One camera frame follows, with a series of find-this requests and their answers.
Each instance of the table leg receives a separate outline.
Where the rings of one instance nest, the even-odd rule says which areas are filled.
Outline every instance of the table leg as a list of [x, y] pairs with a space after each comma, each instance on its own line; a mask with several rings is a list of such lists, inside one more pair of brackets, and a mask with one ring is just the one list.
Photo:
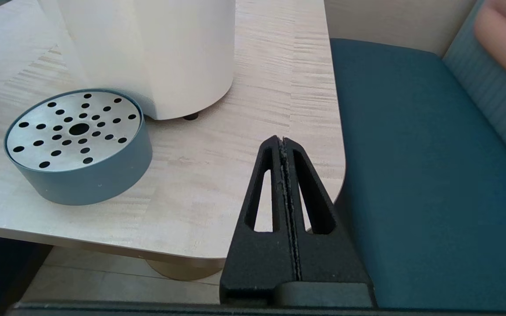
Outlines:
[[181, 281], [203, 279], [222, 270], [222, 268], [197, 268], [195, 266], [184, 266], [182, 264], [172, 264], [152, 260], [146, 260], [146, 262], [153, 268], [153, 270], [156, 270], [156, 272], [162, 276]]

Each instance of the metal plate with holes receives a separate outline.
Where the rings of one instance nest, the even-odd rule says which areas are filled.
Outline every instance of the metal plate with holes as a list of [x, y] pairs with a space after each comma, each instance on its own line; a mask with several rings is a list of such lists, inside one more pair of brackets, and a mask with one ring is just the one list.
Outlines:
[[79, 90], [40, 102], [9, 128], [5, 150], [39, 194], [82, 205], [112, 198], [147, 170], [142, 110], [112, 90]]

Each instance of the wooden table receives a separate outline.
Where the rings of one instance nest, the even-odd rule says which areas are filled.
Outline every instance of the wooden table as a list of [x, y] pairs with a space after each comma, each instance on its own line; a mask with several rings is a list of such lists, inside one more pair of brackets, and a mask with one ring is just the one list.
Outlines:
[[219, 268], [272, 135], [303, 145], [335, 199], [345, 156], [323, 0], [237, 0], [235, 15], [227, 96], [194, 121], [147, 120], [153, 161], [142, 179], [110, 200], [65, 206], [34, 191], [5, 156], [4, 135], [36, 102], [81, 87], [36, 0], [1, 6], [0, 237]]

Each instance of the perforated metal lid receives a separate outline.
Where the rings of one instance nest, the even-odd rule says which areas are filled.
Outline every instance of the perforated metal lid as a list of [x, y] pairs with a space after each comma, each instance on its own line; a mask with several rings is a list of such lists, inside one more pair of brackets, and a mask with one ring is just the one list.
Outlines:
[[94, 165], [130, 144], [142, 116], [111, 92], [67, 94], [25, 113], [9, 131], [6, 146], [22, 166], [64, 172]]

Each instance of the beige wall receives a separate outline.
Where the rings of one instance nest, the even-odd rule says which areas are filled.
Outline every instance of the beige wall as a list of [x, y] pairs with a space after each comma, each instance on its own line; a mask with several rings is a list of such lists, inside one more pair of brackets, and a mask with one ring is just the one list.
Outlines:
[[329, 36], [442, 56], [475, 0], [325, 0]]

